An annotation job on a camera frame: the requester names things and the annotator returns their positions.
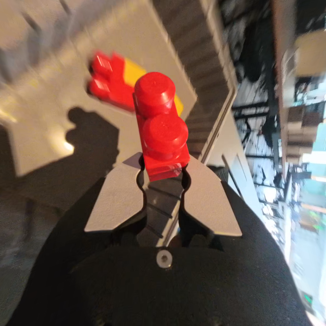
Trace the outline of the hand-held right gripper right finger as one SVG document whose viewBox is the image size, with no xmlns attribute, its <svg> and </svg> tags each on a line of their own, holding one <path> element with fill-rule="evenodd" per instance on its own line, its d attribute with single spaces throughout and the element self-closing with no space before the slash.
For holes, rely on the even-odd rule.
<svg viewBox="0 0 326 326">
<path fill-rule="evenodd" d="M 193 156 L 183 169 L 184 191 L 179 213 L 215 235 L 241 237 L 242 231 L 220 178 Z"/>
</svg>

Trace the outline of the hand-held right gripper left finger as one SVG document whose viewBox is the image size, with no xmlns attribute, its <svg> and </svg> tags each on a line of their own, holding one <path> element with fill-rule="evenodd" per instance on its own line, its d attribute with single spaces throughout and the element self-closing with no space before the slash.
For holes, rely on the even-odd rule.
<svg viewBox="0 0 326 326">
<path fill-rule="evenodd" d="M 107 174 L 85 232 L 115 231 L 146 215 L 144 170 L 143 154 L 137 152 Z"/>
</svg>

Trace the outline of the yellow single-stud block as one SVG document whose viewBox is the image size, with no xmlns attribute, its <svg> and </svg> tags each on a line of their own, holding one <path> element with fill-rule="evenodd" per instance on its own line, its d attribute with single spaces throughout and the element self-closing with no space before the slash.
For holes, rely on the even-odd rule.
<svg viewBox="0 0 326 326">
<path fill-rule="evenodd" d="M 123 78 L 126 85 L 134 88 L 137 80 L 146 74 L 146 70 L 143 69 L 141 66 L 133 62 L 132 60 L 124 57 L 124 72 Z M 181 116 L 183 112 L 184 105 L 177 94 L 174 97 L 174 104 L 176 106 L 176 110 L 178 116 Z"/>
</svg>

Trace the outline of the red two-stud block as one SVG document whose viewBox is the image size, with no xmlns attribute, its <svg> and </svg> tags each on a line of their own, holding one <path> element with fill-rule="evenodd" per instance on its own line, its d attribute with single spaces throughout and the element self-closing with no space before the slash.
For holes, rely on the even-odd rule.
<svg viewBox="0 0 326 326">
<path fill-rule="evenodd" d="M 134 87 L 124 80 L 125 58 L 112 53 L 95 52 L 90 62 L 91 79 L 87 84 L 90 95 L 103 102 L 134 112 Z"/>
<path fill-rule="evenodd" d="M 149 181 L 180 175 L 190 161 L 188 128 L 176 106 L 176 87 L 160 72 L 140 77 L 133 93 L 145 169 Z"/>
</svg>

